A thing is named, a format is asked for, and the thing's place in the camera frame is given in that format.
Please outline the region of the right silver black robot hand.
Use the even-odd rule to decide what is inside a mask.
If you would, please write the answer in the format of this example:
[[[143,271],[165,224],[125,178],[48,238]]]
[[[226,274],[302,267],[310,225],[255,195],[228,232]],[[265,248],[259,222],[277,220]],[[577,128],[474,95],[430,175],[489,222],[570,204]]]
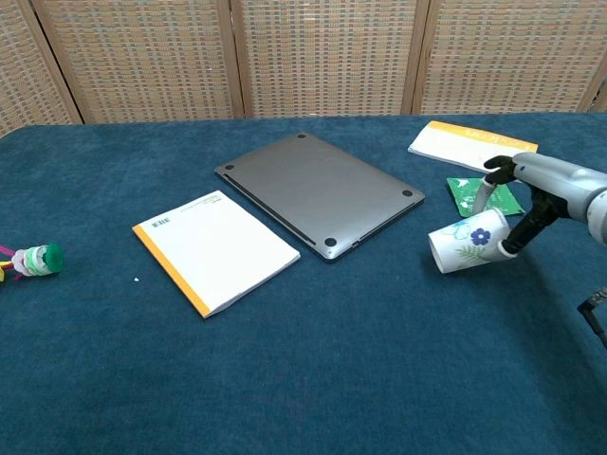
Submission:
[[[476,193],[473,214],[485,209],[497,186],[515,180],[530,188],[532,199],[531,210],[489,254],[491,262],[515,258],[559,218],[583,223],[596,241],[606,244],[605,173],[537,153],[496,155],[484,167],[489,173]]]

